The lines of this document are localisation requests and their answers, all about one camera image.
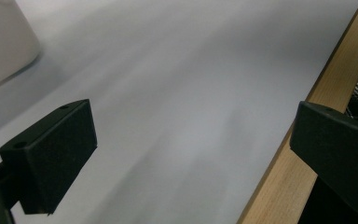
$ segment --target black clamp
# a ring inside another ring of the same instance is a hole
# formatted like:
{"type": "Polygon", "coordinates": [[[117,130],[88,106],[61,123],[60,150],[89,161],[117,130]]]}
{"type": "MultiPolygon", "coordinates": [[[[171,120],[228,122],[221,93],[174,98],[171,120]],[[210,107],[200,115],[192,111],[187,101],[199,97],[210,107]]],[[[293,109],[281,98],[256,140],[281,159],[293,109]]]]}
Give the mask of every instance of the black clamp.
{"type": "Polygon", "coordinates": [[[337,196],[344,204],[340,213],[337,212],[339,203],[328,208],[335,211],[333,218],[358,223],[358,121],[332,108],[301,102],[290,146],[318,175],[316,185],[324,188],[321,203],[335,194],[331,197],[337,196]],[[353,216],[349,216],[348,211],[352,211],[353,216]]]}
{"type": "Polygon", "coordinates": [[[10,208],[52,214],[97,147],[90,101],[63,105],[0,148],[0,224],[10,208]]]}

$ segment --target light wood strip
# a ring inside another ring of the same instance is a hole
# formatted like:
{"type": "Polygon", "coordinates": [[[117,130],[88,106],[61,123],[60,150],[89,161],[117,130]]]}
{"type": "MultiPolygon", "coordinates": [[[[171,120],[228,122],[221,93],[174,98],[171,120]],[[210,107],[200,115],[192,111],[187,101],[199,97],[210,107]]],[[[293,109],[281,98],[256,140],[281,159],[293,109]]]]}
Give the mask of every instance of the light wood strip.
{"type": "MultiPolygon", "coordinates": [[[[307,100],[345,111],[358,80],[358,11],[307,100]]],[[[289,147],[291,130],[238,223],[297,223],[317,175],[289,147]]]]}

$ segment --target white surface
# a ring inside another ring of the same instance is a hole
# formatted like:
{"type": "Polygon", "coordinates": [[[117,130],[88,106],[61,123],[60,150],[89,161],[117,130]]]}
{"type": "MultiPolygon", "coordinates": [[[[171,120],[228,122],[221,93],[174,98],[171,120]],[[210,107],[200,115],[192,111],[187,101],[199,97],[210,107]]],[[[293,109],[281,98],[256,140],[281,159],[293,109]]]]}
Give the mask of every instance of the white surface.
{"type": "Polygon", "coordinates": [[[30,63],[38,52],[36,36],[16,2],[0,0],[0,81],[30,63]]]}
{"type": "Polygon", "coordinates": [[[0,87],[0,146],[90,98],[99,147],[53,216],[235,223],[357,0],[20,0],[40,60],[0,87]]]}

